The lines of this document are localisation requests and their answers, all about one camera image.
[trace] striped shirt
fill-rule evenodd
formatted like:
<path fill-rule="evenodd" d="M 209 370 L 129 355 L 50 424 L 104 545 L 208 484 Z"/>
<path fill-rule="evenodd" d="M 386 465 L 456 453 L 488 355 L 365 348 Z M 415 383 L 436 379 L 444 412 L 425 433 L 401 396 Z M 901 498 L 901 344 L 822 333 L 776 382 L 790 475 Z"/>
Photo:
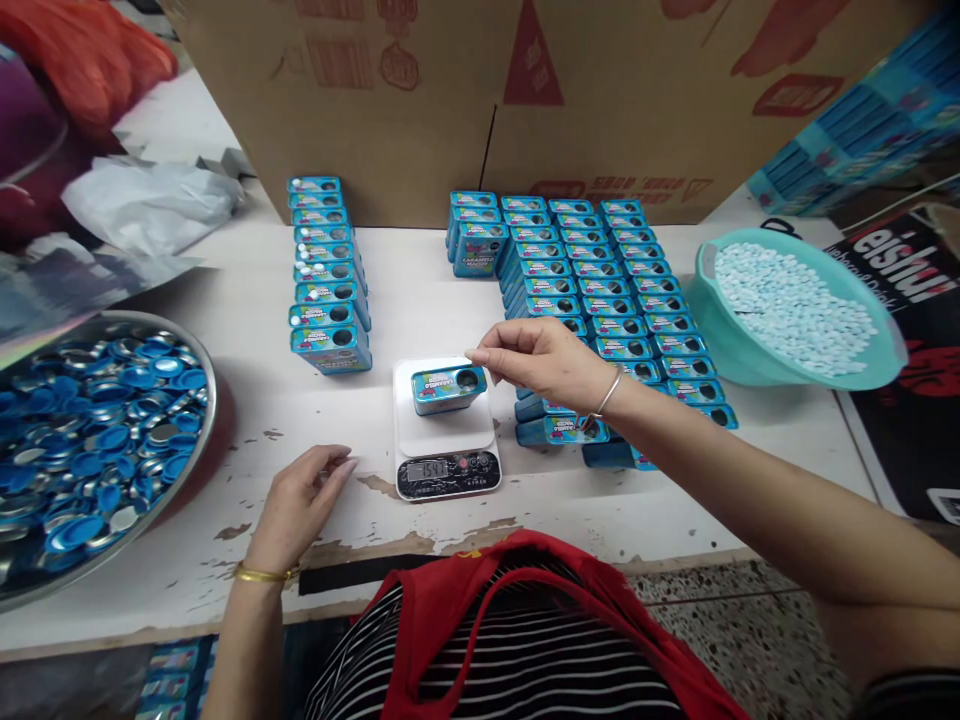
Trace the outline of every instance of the striped shirt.
<path fill-rule="evenodd" d="M 487 589 L 519 567 L 539 567 L 581 584 L 552 556 L 508 553 L 434 658 L 420 700 L 442 697 L 463 665 L 467 642 Z M 376 718 L 393 670 L 402 588 L 385 594 L 331 653 L 307 697 L 306 720 Z M 956 718 L 960 672 L 931 670 L 884 678 L 868 688 L 851 720 Z M 456 718 L 585 718 L 679 720 L 676 696 L 640 649 L 563 593 L 521 582 L 498 591 L 480 624 Z"/>

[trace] hand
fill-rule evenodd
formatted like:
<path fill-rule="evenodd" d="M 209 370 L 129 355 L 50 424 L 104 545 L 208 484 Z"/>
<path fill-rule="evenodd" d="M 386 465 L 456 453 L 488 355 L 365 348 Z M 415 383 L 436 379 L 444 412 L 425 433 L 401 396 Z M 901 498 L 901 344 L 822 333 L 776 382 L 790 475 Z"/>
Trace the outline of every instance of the hand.
<path fill-rule="evenodd" d="M 465 355 L 505 379 L 581 415 L 596 412 L 619 368 L 604 362 L 556 318 L 497 323 Z"/>
<path fill-rule="evenodd" d="M 314 445 L 273 478 L 243 565 L 282 574 L 320 535 L 344 484 L 357 467 L 346 445 Z M 320 473 L 329 473 L 321 483 Z"/>

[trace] white plastic bag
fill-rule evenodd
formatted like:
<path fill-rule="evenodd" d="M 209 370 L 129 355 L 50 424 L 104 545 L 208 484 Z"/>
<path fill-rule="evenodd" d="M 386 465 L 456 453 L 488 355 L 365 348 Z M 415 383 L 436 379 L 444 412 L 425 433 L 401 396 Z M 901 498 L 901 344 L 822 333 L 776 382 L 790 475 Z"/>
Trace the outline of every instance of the white plastic bag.
<path fill-rule="evenodd" d="M 240 183 L 186 163 L 96 158 L 62 199 L 81 225 L 137 255 L 175 255 L 230 219 Z"/>

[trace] woman's left hand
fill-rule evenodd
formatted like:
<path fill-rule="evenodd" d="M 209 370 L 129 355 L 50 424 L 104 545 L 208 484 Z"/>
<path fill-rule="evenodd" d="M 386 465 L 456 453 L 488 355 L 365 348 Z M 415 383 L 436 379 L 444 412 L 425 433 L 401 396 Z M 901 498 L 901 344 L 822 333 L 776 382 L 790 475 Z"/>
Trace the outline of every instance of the woman's left hand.
<path fill-rule="evenodd" d="M 314 445 L 273 478 L 243 566 L 282 574 L 319 537 L 357 461 L 346 445 Z M 329 475 L 321 482 L 320 473 Z"/>

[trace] black poster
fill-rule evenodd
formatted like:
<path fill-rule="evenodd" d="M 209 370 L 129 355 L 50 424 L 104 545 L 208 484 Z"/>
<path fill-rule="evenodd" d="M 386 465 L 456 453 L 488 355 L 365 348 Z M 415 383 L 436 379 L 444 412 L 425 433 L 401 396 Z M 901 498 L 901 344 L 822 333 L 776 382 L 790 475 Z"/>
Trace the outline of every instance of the black poster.
<path fill-rule="evenodd" d="M 910 354 L 894 382 L 850 393 L 887 481 L 910 517 L 960 525 L 958 218 L 918 206 L 826 252 L 887 306 Z"/>

